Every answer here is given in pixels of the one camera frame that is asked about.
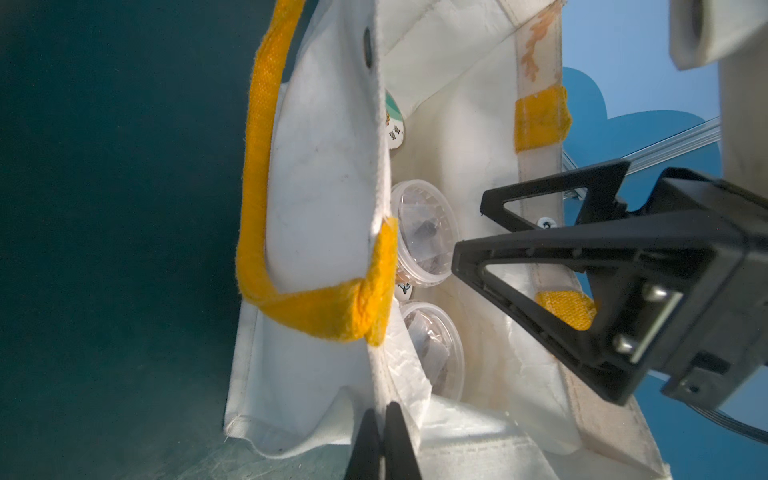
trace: sticker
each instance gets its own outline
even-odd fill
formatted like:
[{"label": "sticker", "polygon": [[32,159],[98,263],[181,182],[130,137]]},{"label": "sticker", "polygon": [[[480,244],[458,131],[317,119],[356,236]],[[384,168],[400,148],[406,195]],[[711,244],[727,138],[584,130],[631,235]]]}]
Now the sticker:
[{"label": "sticker", "polygon": [[389,92],[386,92],[386,101],[384,102],[386,107],[386,141],[390,150],[402,145],[402,139],[406,134],[406,126],[402,122],[402,114],[400,109],[397,108],[395,99]]},{"label": "sticker", "polygon": [[398,302],[405,302],[411,298],[413,287],[410,283],[398,283],[395,285],[395,298]]}]

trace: metal bar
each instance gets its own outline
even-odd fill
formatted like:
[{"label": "metal bar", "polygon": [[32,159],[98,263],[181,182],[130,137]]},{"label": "metal bar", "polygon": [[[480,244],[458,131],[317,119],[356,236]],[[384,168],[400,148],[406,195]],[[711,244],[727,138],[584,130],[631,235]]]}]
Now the metal bar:
[{"label": "metal bar", "polygon": [[[712,120],[698,124],[696,127],[689,128],[679,134],[672,135],[655,144],[625,155],[621,159],[632,162],[627,171],[627,175],[632,175],[640,170],[645,170],[680,155],[687,154],[697,148],[718,142],[722,138],[723,132],[720,129],[720,117],[715,117]],[[576,162],[563,150],[563,170],[575,170],[576,168],[578,168]],[[577,188],[576,190],[565,192],[563,198],[577,197],[579,200],[583,200],[585,196],[586,191],[583,188]]]},{"label": "metal bar", "polygon": [[674,307],[676,307],[682,299],[682,293],[672,292],[670,299],[667,300],[667,304],[664,305],[664,308],[659,313],[659,316],[656,317],[653,324],[651,324],[650,329],[648,329],[648,332],[643,336],[640,345],[638,345],[637,349],[634,351],[634,353],[632,353],[632,358],[629,359],[630,362],[640,362],[640,359],[643,358],[643,354],[646,350],[648,350],[648,346],[650,346],[650,343],[654,341],[656,334],[659,333],[661,327],[664,326],[664,323],[667,321],[670,315],[672,315]]},{"label": "metal bar", "polygon": [[[569,171],[569,170],[576,170],[577,168],[578,167],[576,166],[576,163],[571,159],[568,153],[565,150],[563,150],[563,170]],[[587,196],[586,188],[575,188],[573,190],[564,192],[563,200],[567,198],[577,198],[579,200],[583,200],[586,196]]]}]

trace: bag handle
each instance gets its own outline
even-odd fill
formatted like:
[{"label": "bag handle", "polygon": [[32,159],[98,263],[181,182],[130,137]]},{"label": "bag handle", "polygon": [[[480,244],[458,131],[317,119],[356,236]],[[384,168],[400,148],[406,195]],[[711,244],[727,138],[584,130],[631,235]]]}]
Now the bag handle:
[{"label": "bag handle", "polygon": [[397,220],[388,218],[365,278],[298,293],[280,293],[266,269],[267,180],[277,95],[304,0],[277,0],[251,78],[243,166],[243,206],[237,243],[237,283],[243,298],[269,318],[321,339],[384,341],[395,291]]}]

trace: white cylinder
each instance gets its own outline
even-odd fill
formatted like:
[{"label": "white cylinder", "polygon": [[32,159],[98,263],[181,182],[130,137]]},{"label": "white cylinder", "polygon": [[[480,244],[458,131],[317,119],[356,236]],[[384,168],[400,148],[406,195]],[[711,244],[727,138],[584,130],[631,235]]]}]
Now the white cylinder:
[{"label": "white cylinder", "polygon": [[768,23],[767,0],[670,0],[670,55],[680,70],[734,53]]}]

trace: yellow handle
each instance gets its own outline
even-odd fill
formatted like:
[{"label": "yellow handle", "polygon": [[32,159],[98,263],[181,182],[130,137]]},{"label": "yellow handle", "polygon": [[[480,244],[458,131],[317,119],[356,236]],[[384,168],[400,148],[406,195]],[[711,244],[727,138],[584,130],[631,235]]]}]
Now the yellow handle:
[{"label": "yellow handle", "polygon": [[589,330],[594,316],[598,314],[592,299],[582,292],[539,292],[536,302],[581,332]]},{"label": "yellow handle", "polygon": [[243,207],[237,244],[237,282],[243,297],[269,318],[322,339],[384,340],[395,289],[397,221],[376,238],[364,279],[299,293],[279,293],[266,269],[266,185],[280,79],[304,0],[277,0],[270,28],[256,53],[251,78],[243,166]]}]

